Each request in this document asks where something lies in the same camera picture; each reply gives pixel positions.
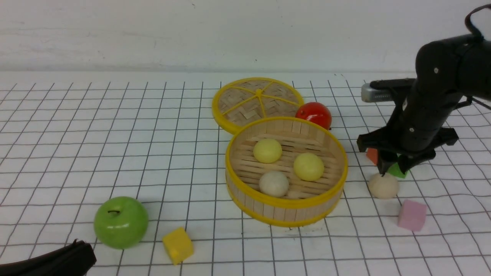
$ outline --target green cube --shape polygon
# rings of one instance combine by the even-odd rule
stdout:
[[[409,171],[407,171],[406,173],[402,173],[401,169],[399,168],[399,164],[395,163],[394,165],[392,165],[389,168],[389,170],[387,172],[392,174],[395,177],[406,178]]]

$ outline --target robotic arm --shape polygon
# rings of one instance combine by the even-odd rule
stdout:
[[[395,163],[402,173],[435,158],[435,148],[454,145],[459,139],[453,128],[442,127],[450,113],[479,100],[491,100],[491,41],[465,18],[471,34],[433,41],[416,56],[415,79],[373,81],[361,89],[364,102],[393,101],[395,109],[386,126],[360,135],[360,152],[378,150],[381,175]]]

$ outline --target yellow ball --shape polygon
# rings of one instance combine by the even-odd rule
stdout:
[[[261,163],[276,162],[283,153],[281,144],[275,139],[262,139],[254,145],[254,157]]]
[[[324,173],[324,163],[313,153],[302,153],[293,162],[293,171],[304,181],[316,181]]]

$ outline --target white wall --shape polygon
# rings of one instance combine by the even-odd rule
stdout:
[[[412,71],[488,2],[1,0],[0,70]]]

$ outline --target pink cube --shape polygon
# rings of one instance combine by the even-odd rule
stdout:
[[[402,203],[398,226],[411,231],[420,231],[426,220],[426,205],[409,199]]]

